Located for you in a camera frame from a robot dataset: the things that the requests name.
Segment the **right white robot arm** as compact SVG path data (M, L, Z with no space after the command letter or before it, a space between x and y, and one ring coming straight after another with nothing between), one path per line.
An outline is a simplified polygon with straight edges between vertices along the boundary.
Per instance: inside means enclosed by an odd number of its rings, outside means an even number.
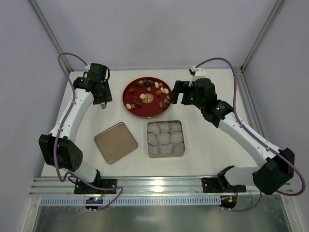
M233 107L217 98L215 85L208 78L200 78L190 83L176 81L169 97L176 104L179 94L183 94L183 105L194 105L204 119L232 137L256 163L255 167L239 168L228 166L218 173L218 182L227 186L256 186L262 193L272 195L293 176L293 169L287 162L295 161L294 153L286 148L279 149L266 143L255 130L237 120Z

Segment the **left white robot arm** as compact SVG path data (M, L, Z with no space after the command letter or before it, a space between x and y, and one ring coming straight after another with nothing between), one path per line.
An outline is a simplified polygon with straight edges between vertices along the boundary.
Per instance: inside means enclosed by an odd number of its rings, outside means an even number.
M92 63L83 76L69 81L72 95L70 100L49 134L39 137L39 146L46 164L55 167L61 182L66 175L60 170L77 178L85 185L101 190L100 172L90 166L83 158L83 152L75 144L80 124L91 105L106 108L112 101L108 80L110 70L107 66Z

